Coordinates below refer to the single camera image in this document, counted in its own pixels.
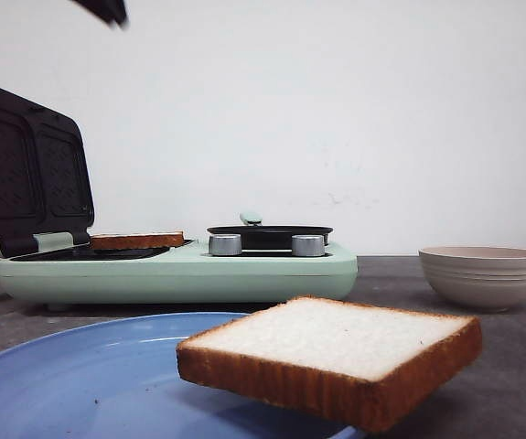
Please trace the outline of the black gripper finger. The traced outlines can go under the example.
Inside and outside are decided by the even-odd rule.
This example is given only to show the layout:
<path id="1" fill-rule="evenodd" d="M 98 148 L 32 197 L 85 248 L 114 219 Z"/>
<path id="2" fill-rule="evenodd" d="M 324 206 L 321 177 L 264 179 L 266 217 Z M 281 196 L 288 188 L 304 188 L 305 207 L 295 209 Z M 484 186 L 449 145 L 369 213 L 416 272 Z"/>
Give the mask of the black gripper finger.
<path id="1" fill-rule="evenodd" d="M 126 4 L 124 0 L 112 0 L 111 10 L 113 15 L 113 22 L 120 28 L 124 28 L 128 24 L 128 15 Z"/>
<path id="2" fill-rule="evenodd" d="M 74 0 L 105 23 L 121 22 L 121 0 Z"/>

